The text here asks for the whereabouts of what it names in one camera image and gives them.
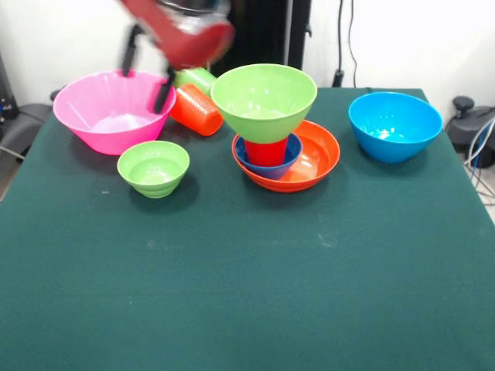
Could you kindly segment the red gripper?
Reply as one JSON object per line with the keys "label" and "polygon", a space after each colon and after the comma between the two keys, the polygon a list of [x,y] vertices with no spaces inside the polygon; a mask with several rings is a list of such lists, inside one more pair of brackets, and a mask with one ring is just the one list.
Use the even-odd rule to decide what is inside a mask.
{"label": "red gripper", "polygon": [[135,58],[136,39],[141,34],[152,38],[166,58],[167,78],[159,84],[153,112],[159,114],[173,87],[175,69],[204,66],[221,58],[234,38],[228,20],[229,1],[132,1],[121,3],[135,18],[128,35],[121,63],[127,77]]}

